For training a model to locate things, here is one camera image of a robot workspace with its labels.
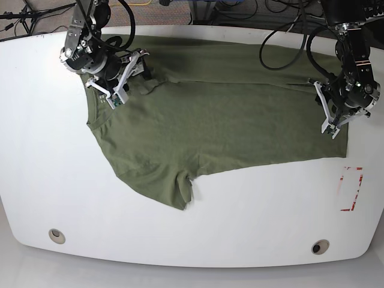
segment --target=red marking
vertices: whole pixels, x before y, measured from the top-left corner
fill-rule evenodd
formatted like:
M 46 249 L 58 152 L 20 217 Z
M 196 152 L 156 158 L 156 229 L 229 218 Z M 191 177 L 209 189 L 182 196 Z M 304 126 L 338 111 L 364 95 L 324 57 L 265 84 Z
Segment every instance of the red marking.
M 353 211 L 353 210 L 355 209 L 356 201 L 357 201 L 357 199 L 358 199 L 359 192 L 360 192 L 361 182 L 362 182 L 362 174 L 360 175 L 360 179 L 359 179 L 359 189 L 358 189 L 358 191 L 357 191 L 357 193 L 356 193 L 355 201 L 354 201 L 353 204 L 352 204 L 352 209 L 351 209 L 351 211 Z
M 345 166 L 344 169 L 349 170 L 349 169 L 351 169 L 351 167 L 346 167 L 346 166 Z M 355 169 L 356 169 L 356 170 L 362 170 L 362 167 L 356 167 Z M 337 194 L 339 194 L 339 192 L 340 192 L 341 183 L 342 183 L 343 179 L 344 179 L 344 175 L 342 175 L 341 178 L 340 178 L 340 182 L 339 182 L 338 187 L 337 187 Z M 360 174 L 360 178 L 359 178 L 359 188 L 358 188 L 358 190 L 357 190 L 357 192 L 356 192 L 355 200 L 354 200 L 353 203 L 352 203 L 352 208 L 351 208 L 351 209 L 342 209 L 342 210 L 340 210 L 340 211 L 353 211 L 353 210 L 355 209 L 356 201 L 357 201 L 357 199 L 358 199 L 359 192 L 360 192 L 361 182 L 362 182 L 362 174 Z

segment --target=olive green shirt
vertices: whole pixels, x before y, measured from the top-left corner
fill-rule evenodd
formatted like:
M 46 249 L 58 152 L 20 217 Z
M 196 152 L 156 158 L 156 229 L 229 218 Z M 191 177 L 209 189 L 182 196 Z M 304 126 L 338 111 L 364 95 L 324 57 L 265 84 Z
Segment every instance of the olive green shirt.
M 323 78 L 305 56 L 269 71 L 259 45 L 136 37 L 137 47 L 150 53 L 153 79 L 129 79 L 126 104 L 112 110 L 86 89 L 88 126 L 117 177 L 136 192 L 184 209 L 199 175 L 346 156 L 347 127 L 335 140 L 321 133 L 325 115 L 306 82 Z M 296 52 L 267 46 L 263 58 L 276 67 Z M 338 73 L 336 58 L 315 57 Z

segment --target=table surface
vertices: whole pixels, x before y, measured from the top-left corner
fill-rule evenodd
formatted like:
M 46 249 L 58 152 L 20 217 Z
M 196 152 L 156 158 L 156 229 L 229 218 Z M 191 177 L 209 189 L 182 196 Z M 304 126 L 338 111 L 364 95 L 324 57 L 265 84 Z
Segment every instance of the table surface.
M 137 34 L 259 44 L 269 31 L 140 26 Z M 193 201 L 179 211 L 135 193 L 115 176 L 85 125 L 80 78 L 59 61 L 64 39 L 65 33 L 56 33 L 0 43 L 0 195 L 20 243 L 98 259 L 191 267 L 298 265 L 365 253 L 384 207 L 384 100 L 370 119 L 350 124 L 347 158 L 201 176 L 193 181 Z M 300 42 L 301 35 L 283 32 L 271 39 L 286 47 Z M 317 38 L 313 50 L 333 55 L 334 41 Z M 376 80 L 384 83 L 383 52 L 372 49 L 370 59 Z M 319 107 L 314 103 L 313 109 Z M 340 211 L 352 204 L 360 173 L 354 210 Z M 65 244 L 52 242 L 50 229 L 63 232 Z M 330 247 L 314 255 L 311 248 L 321 239 Z

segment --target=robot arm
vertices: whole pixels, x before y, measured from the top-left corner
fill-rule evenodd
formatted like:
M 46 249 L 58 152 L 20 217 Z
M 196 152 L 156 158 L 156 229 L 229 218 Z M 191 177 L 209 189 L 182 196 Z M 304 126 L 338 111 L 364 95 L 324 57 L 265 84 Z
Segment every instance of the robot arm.
M 106 95 L 112 109 L 128 100 L 125 92 L 129 77 L 142 74 L 150 79 L 145 65 L 145 50 L 127 50 L 134 38 L 134 17 L 124 0 L 119 0 L 131 20 L 131 34 L 124 45 L 122 38 L 115 36 L 106 41 L 101 39 L 101 29 L 110 19 L 108 0 L 76 0 L 71 25 L 67 31 L 65 46 L 61 50 L 61 62 L 72 72 L 92 75 L 85 86 L 94 87 Z
M 362 34 L 365 14 L 360 0 L 321 0 L 321 4 L 327 25 L 337 35 L 335 52 L 343 69 L 339 76 L 335 76 L 320 67 L 312 57 L 312 40 L 320 31 L 326 30 L 324 27 L 315 29 L 309 36 L 307 55 L 315 68 L 327 78 L 325 84 L 311 79 L 310 83 L 315 86 L 317 101 L 326 115 L 322 132 L 335 138 L 342 125 L 362 115 L 370 117 L 369 110 L 380 97 L 380 85 L 374 80 L 369 61 L 370 47 Z M 328 109 L 330 100 L 334 116 Z

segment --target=floor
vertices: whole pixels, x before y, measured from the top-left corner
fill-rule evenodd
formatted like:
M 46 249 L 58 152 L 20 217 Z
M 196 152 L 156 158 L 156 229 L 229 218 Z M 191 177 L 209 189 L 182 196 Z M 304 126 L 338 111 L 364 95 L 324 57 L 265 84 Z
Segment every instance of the floor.
M 190 9 L 188 1 L 186 0 L 174 0 L 170 3 L 168 7 L 161 6 L 158 3 L 158 0 L 152 0 L 148 5 L 134 5 L 134 4 L 145 4 L 150 0 L 126 0 L 131 4 L 131 8 L 134 12 L 136 24 L 137 25 L 187 25 L 190 22 Z M 48 8 L 55 8 L 61 5 L 73 3 L 74 0 L 28 0 L 30 5 L 35 10 L 43 10 Z M 128 19 L 124 8 L 118 3 L 117 0 L 109 1 L 112 7 L 112 16 L 111 20 L 108 23 L 108 26 L 125 26 L 128 25 Z M 269 15 L 273 14 L 266 8 L 266 3 L 271 10 L 278 11 L 281 8 L 284 8 L 283 4 L 274 2 L 273 0 L 244 0 L 243 3 L 235 7 L 225 7 L 221 4 L 219 5 L 221 10 L 229 10 L 236 13 L 245 13 L 247 15 L 252 15 L 257 9 L 257 13 L 254 17 L 247 20 L 247 25 L 250 26 L 250 21 L 257 21 L 257 17 L 260 15 Z M 17 14 L 24 7 L 23 0 L 0 0 L 0 14 L 3 12 L 13 12 Z M 35 34 L 39 32 L 51 32 L 54 29 L 58 28 L 57 32 L 65 31 L 66 26 L 68 26 L 70 19 L 72 17 L 72 10 L 68 11 L 59 11 L 52 14 L 52 17 L 47 17 L 46 19 L 41 19 L 35 28 Z M 307 8 L 307 11 L 316 15 L 321 15 L 321 7 L 317 1 L 314 1 L 310 7 Z M 288 8 L 286 11 L 279 13 L 278 15 L 295 17 L 297 15 L 297 9 Z M 3 30 L 10 23 L 14 23 L 15 20 L 0 20 L 0 30 Z M 23 35 L 25 33 L 22 25 L 17 25 L 16 29 L 11 28 L 7 31 L 0 32 L 0 39 L 13 37 L 16 35 Z

